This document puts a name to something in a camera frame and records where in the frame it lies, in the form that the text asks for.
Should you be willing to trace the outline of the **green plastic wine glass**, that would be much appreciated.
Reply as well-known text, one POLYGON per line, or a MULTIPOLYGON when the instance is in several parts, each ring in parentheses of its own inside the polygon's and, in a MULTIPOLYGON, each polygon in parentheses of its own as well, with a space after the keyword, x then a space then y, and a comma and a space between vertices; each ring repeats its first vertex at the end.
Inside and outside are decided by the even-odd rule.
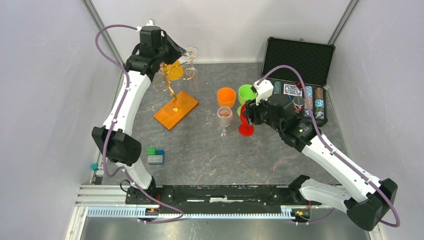
POLYGON ((257 97, 257 93, 252 90, 251 84, 244 84, 238 89, 238 102, 240 106, 237 108, 237 114, 240 116, 242 106, 246 101, 254 100, 257 97))

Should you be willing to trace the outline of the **red plastic wine glass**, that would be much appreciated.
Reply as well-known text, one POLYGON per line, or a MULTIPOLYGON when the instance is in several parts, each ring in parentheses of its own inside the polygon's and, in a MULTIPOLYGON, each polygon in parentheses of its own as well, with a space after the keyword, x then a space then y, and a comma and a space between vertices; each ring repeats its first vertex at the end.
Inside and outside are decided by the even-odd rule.
POLYGON ((248 123, 248 119, 246 118, 246 116, 244 115, 243 111, 246 109, 246 105, 243 104, 240 108, 240 121, 241 124, 238 127, 238 131, 239 133, 244 136, 244 137, 250 137, 254 134, 254 127, 252 125, 249 125, 248 123))

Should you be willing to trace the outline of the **orange plastic wine glass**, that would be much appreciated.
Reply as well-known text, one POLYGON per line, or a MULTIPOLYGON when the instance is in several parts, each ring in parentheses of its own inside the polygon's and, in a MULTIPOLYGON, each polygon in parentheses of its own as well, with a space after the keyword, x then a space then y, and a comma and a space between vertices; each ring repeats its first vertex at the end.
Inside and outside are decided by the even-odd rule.
POLYGON ((232 108, 235 105, 237 94, 230 87, 223 87, 217 91, 217 103, 220 107, 232 108))

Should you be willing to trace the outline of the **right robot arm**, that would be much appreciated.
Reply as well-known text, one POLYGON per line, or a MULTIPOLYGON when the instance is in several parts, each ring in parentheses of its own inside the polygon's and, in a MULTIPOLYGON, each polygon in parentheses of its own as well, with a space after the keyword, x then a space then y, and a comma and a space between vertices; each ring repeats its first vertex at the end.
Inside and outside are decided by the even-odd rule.
POLYGON ((298 117, 293 102, 284 94, 267 100, 247 100, 242 116, 248 124, 266 124, 283 142, 309 157, 342 187, 318 182, 300 175, 290 185, 289 199, 295 204, 318 202, 337 209, 359 228, 372 231, 393 207, 398 185, 390 178, 379 179, 367 172, 337 149, 312 120, 298 117))

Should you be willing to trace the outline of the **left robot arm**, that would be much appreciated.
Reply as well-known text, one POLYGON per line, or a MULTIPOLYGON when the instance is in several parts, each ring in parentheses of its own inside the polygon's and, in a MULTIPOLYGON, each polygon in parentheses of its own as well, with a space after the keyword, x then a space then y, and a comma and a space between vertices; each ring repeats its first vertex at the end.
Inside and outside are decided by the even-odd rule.
POLYGON ((93 128, 92 137, 102 154, 103 165, 106 166, 107 161, 110 161, 117 166, 112 173, 105 168, 105 175, 113 177, 122 171, 130 184, 139 188, 139 199, 145 204, 151 204, 157 198, 157 190, 151 186, 154 178, 140 159, 142 146, 132 137, 133 124, 141 100, 161 64, 174 63, 186 50, 158 26, 131 26, 131 30, 139 33, 139 43, 126 63, 120 64, 103 52, 99 45, 101 34, 113 27, 108 25, 102 28, 96 34, 95 45, 108 61, 122 71, 124 80, 111 113, 101 127, 93 128))

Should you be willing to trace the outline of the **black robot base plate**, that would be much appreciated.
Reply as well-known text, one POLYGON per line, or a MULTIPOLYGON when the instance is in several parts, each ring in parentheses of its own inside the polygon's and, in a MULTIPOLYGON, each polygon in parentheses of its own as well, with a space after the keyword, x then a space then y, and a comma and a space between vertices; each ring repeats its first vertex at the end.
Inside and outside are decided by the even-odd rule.
POLYGON ((162 185, 144 195, 126 190, 127 205, 146 205, 149 213, 188 215, 277 214, 281 206, 317 205, 286 185, 162 185))

